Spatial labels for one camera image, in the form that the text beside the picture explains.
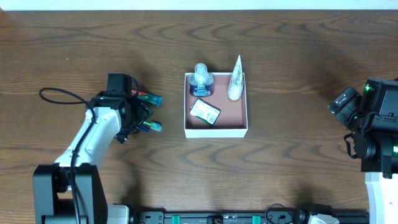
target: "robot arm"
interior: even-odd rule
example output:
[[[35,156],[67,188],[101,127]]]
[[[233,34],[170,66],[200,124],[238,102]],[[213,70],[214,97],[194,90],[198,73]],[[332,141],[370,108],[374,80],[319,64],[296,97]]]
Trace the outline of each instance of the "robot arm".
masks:
[[[97,116],[96,123],[80,146],[75,167],[88,163],[100,168],[112,139],[120,132],[122,123],[118,110],[110,107],[96,107],[94,111]],[[87,130],[92,117],[91,111],[87,110],[85,121],[76,137],[68,149],[55,161],[60,167],[70,167],[72,150],[76,148],[81,136]]]
[[[370,78],[363,96],[347,88],[329,105],[354,139],[355,155],[365,172],[370,204],[370,224],[395,223],[398,211],[398,82]]]
[[[152,114],[137,99],[137,94],[131,95],[131,85],[130,76],[109,74],[106,91],[88,102],[96,115],[95,124],[92,124],[93,113],[86,110],[83,125],[68,149],[54,164],[36,168],[33,175],[36,223],[76,223],[77,217],[81,223],[128,223],[127,206],[107,205],[98,168],[112,139],[123,143],[127,135]],[[91,129],[85,136],[83,133],[89,126]],[[76,149],[82,136],[85,137]],[[71,169],[73,151],[77,157]],[[73,203],[57,195],[70,188],[72,178],[77,189]]]
[[[394,223],[398,211],[398,174],[386,179],[381,172],[367,172],[365,183],[368,188],[370,223]]]

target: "label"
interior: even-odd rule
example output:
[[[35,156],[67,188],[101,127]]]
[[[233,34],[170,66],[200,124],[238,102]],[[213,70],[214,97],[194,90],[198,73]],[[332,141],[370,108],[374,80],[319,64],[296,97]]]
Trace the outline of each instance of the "label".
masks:
[[[194,96],[208,96],[210,93],[211,92],[208,91],[204,85],[197,86],[193,91]]]
[[[231,100],[238,100],[242,96],[243,91],[243,74],[240,65],[235,66],[231,81],[228,87],[228,98]]]
[[[213,125],[220,114],[220,111],[199,99],[191,107],[190,114],[192,116],[197,116],[201,119],[204,119],[209,124]]]

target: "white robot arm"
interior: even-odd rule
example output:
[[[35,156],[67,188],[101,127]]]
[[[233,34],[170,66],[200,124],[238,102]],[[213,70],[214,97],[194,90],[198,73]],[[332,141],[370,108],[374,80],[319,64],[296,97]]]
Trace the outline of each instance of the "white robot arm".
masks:
[[[94,111],[96,123],[80,146],[75,167],[88,163],[100,168],[112,139],[120,132],[122,123],[118,110],[110,107],[96,107]],[[92,117],[91,111],[87,110],[85,121],[76,137],[68,149],[55,161],[56,164],[60,164],[60,167],[70,167],[72,151],[75,150],[78,141],[92,122]]]
[[[386,179],[382,172],[367,172],[365,183],[369,196],[370,224],[397,223],[398,174]]]

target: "box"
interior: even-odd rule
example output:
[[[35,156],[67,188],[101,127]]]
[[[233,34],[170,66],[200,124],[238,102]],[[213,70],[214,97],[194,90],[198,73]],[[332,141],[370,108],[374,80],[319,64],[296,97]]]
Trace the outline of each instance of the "box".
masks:
[[[238,102],[232,103],[228,100],[227,90],[231,80],[231,72],[215,72],[214,93],[211,96],[200,99],[209,105],[219,109],[220,115],[213,126],[206,124],[203,120],[190,115],[191,106],[198,97],[192,96],[189,91],[188,77],[185,74],[184,81],[184,131],[187,138],[243,138],[248,131],[248,109],[246,103],[246,81],[243,73],[243,92]]]

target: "green toothbrush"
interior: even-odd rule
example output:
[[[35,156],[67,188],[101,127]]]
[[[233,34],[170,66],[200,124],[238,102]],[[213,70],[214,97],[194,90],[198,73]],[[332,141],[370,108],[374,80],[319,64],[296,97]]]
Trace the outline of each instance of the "green toothbrush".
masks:
[[[162,130],[162,125],[156,123],[156,122],[146,122],[144,121],[144,124],[148,125],[150,128],[152,128],[155,131],[161,131]]]

